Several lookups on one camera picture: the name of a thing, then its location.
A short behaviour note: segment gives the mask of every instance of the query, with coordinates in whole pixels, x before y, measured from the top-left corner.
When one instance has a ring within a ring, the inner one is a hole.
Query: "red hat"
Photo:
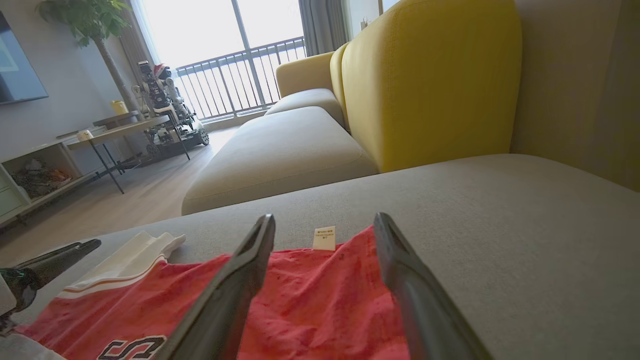
[[[157,78],[160,77],[160,74],[162,74],[162,71],[164,71],[166,68],[168,68],[168,66],[166,66],[165,64],[159,64],[156,65],[154,67],[154,74],[156,75]]]

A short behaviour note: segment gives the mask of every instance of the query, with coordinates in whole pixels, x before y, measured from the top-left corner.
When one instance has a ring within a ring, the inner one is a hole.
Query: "floor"
[[[0,268],[31,259],[61,245],[180,216],[182,198],[195,176],[235,133],[236,127],[209,134],[209,146],[198,145],[185,155],[136,168],[116,179],[109,176],[35,213],[27,226],[0,234]]]

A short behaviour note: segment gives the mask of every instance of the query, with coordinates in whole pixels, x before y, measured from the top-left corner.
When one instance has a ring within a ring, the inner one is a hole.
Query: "tree trunk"
[[[98,47],[98,50],[100,51],[100,55],[102,55],[102,59],[104,59],[104,63],[107,65],[107,69],[109,69],[109,72],[111,73],[111,77],[113,78],[113,81],[116,83],[116,86],[118,87],[118,91],[122,96],[122,100],[127,105],[127,109],[129,109],[129,111],[133,111],[133,110],[139,111],[140,109],[138,109],[138,103],[135,101],[135,99],[133,99],[133,97],[127,90],[127,86],[124,84],[124,80],[122,80],[122,76],[120,75],[118,68],[116,68],[116,64],[113,62],[111,54],[109,54],[109,50],[107,50],[107,45],[104,42],[104,39],[94,38],[93,41],[95,42],[95,45]]]

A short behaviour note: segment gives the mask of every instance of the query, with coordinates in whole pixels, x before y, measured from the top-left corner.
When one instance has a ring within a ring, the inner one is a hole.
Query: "yellow container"
[[[122,115],[129,112],[129,110],[127,110],[127,105],[122,101],[111,101],[111,107],[113,108],[113,111],[116,112],[116,115]]]

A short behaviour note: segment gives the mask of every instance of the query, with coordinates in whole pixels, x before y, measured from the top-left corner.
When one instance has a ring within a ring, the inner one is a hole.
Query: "plant foliage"
[[[81,47],[89,45],[89,39],[119,37],[122,29],[130,26],[122,17],[122,10],[130,9],[120,0],[45,0],[36,5],[36,11],[46,21],[68,25]]]

